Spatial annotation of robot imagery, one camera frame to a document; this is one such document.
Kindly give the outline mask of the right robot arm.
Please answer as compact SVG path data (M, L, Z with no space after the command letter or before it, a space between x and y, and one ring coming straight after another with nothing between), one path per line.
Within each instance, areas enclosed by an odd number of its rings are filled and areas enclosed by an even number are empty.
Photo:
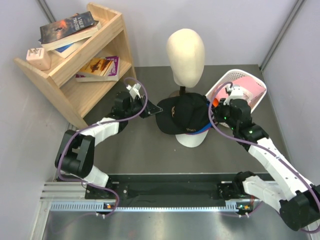
M209 107L211 121L225 123L238 142L264 167L277 185L271 185L250 171L240 172L233 183L239 198L257 197L272 207L283 222L294 231L320 219L320 187L303 177L278 151L267 132L254 123L251 108L243 99L219 102Z

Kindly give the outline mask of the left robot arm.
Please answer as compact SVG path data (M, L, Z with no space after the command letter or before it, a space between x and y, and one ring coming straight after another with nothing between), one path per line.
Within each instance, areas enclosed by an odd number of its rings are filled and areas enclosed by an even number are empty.
M148 118L161 113L163 109L146 95L120 91L116 94L111 112L97 123L75 131L67 130L62 138L54 165L57 169L71 174L96 186L102 198L109 198L114 191L109 176L94 166L95 147L107 138L122 132L129 120L139 116Z

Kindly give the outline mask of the black cap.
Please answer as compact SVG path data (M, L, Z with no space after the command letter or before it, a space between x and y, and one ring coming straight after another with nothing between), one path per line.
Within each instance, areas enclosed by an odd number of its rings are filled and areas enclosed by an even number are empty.
M169 97L158 104L163 108L155 115L159 130L168 135L180 135L197 132L200 128L196 119L196 111L205 105L204 95L186 93Z

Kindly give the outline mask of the light pink cap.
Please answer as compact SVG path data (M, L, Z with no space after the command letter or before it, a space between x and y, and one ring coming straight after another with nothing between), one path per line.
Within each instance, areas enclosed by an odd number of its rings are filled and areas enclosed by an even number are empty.
M243 87L245 94L245 101L248 105L253 108L256 105L256 102L260 99L260 97L265 93L266 88L259 85L256 80L250 76L244 76L238 78L236 80L231 81L232 85L238 85ZM214 91L213 94L217 93L216 97L220 101L220 90L218 88L221 86L220 84Z

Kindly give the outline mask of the blue cap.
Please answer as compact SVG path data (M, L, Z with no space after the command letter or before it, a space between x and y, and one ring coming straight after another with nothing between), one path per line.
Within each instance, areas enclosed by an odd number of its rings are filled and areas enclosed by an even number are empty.
M199 110L196 111L196 119L198 121L199 130L196 132L197 134L203 133L211 128L211 123L209 120L209 100L205 97L205 105L201 106Z

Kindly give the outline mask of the orange cap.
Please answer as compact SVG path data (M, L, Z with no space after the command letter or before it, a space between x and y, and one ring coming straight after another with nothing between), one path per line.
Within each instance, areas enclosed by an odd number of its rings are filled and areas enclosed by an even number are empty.
M217 98L215 98L212 102L212 105L216 108L219 105L219 100Z

